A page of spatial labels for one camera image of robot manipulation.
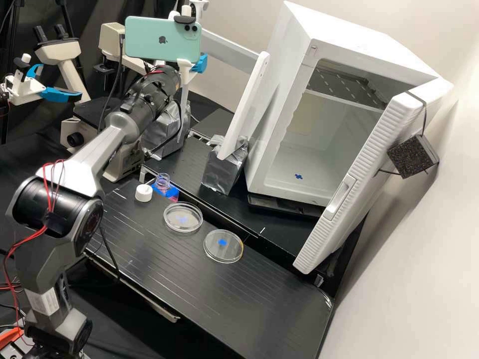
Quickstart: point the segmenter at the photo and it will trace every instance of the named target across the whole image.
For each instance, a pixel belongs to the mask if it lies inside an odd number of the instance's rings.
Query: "microscope focus knob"
[[[72,147],[78,147],[85,143],[85,138],[79,132],[73,132],[71,135],[66,137],[66,141]]]

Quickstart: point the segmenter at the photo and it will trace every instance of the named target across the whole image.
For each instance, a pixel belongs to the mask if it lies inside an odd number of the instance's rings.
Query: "red wire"
[[[52,168],[52,172],[53,172],[55,165],[59,162],[62,162],[62,164],[63,164],[63,160],[58,160],[54,164],[53,163],[46,163],[42,166],[43,185],[45,186],[45,191],[46,191],[46,197],[47,197],[47,202],[48,202],[48,211],[53,210],[53,208],[55,206],[56,198],[53,200],[53,192],[51,194],[49,192],[48,183],[47,183],[47,180],[46,180],[46,168],[45,167],[49,166],[49,165],[53,165],[53,168]],[[58,194],[58,189],[59,189],[59,183],[57,184],[57,190],[56,190],[57,194]],[[23,240],[21,240],[17,243],[14,243],[10,247],[10,249],[8,250],[7,255],[3,258],[3,273],[5,274],[5,280],[6,280],[7,286],[4,287],[4,288],[0,288],[0,290],[10,289],[11,294],[13,296],[13,306],[15,307],[15,319],[16,319],[18,334],[20,335],[20,338],[22,339],[22,341],[28,346],[32,346],[32,345],[25,342],[25,340],[23,339],[23,334],[20,333],[20,327],[18,326],[18,321],[19,321],[18,307],[19,307],[19,304],[18,304],[18,298],[16,296],[16,292],[15,292],[15,288],[17,288],[18,285],[13,285],[11,283],[10,277],[9,277],[8,272],[6,270],[6,261],[15,253],[15,251],[18,247],[20,247],[24,243],[27,243],[27,242],[31,241],[32,239],[35,239],[35,238],[41,236],[42,234],[44,234],[46,232],[46,230],[47,230],[47,227],[44,225],[42,228],[40,228],[34,234],[28,236],[27,238],[25,238],[25,239],[23,239]]]

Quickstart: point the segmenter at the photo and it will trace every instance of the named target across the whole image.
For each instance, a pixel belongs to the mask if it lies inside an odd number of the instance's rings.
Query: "black cable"
[[[0,25],[0,33],[3,30],[3,26],[5,25],[5,21],[6,21],[6,18],[8,17],[8,14],[10,14],[11,9],[13,8],[13,3],[14,2],[15,2],[15,0],[11,0],[11,4],[8,7],[8,10],[6,11],[5,16],[3,17],[3,21],[1,22],[1,25]]]
[[[173,138],[175,138],[178,133],[180,133],[180,131],[182,130],[183,128],[183,119],[182,119],[182,115],[181,115],[181,105],[180,105],[180,102],[178,100],[173,100],[177,105],[178,105],[178,110],[180,112],[180,128],[171,136],[169,137],[166,141],[160,143],[158,146],[154,147],[153,149],[151,150],[148,150],[148,152],[146,153],[146,157],[151,157],[152,154],[154,152],[156,152],[157,150],[159,150],[160,148],[164,147],[168,142],[170,142]]]
[[[125,34],[120,34],[119,36],[119,42],[120,42],[120,54],[123,53],[123,40],[125,39]],[[103,109],[101,110],[101,115],[100,115],[100,122],[98,123],[98,130],[97,134],[100,133],[101,131],[101,125],[103,122],[103,115],[105,114],[105,110],[108,106],[108,103],[110,102],[111,96],[113,96],[113,93],[115,92],[116,85],[118,83],[118,79],[120,78],[120,72],[121,72],[121,67],[122,67],[122,61],[123,56],[120,56],[120,61],[118,62],[118,70],[116,71],[116,76],[115,76],[115,81],[113,82],[113,87],[111,88],[110,94],[108,95],[108,98],[106,99],[105,105],[103,105]]]
[[[9,309],[13,309],[14,311],[16,311],[16,308],[12,305],[9,305],[9,304],[0,304],[0,307],[4,307],[4,308],[9,308]],[[18,309],[18,312],[23,316],[23,317],[26,317],[26,313],[22,310],[22,309]]]
[[[117,275],[116,284],[118,284],[120,283],[120,279],[121,279],[120,267],[118,267],[115,257],[113,256],[110,246],[108,245],[108,241],[105,238],[105,230],[103,229],[103,227],[100,227],[100,234],[101,234],[101,239],[103,240],[103,243],[105,244],[106,250],[108,251],[108,254],[110,255],[111,261],[113,262],[113,265],[115,266],[116,275]]]
[[[139,79],[141,78],[141,75],[140,74],[136,74],[135,76],[133,76],[133,79],[131,80],[130,84],[128,85],[128,87],[125,87],[126,88],[126,91],[124,93],[122,93],[123,96],[126,95],[126,93],[128,92],[128,90],[130,89],[131,86],[133,86],[133,84],[135,82],[137,82]]]
[[[21,325],[13,325],[13,324],[0,325],[0,329],[16,329],[16,328],[24,329],[23,326]]]

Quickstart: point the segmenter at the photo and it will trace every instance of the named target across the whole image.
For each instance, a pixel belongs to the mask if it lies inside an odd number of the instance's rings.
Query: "smartphone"
[[[201,25],[174,20],[129,16],[125,20],[125,53],[131,57],[192,63],[200,59]]]

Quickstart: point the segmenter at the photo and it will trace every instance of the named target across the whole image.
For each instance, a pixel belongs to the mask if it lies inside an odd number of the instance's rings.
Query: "petri dish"
[[[243,255],[241,239],[225,229],[215,229],[203,241],[206,255],[220,263],[234,263]]]
[[[175,232],[191,233],[203,224],[203,214],[195,205],[187,202],[172,203],[165,208],[163,218]]]

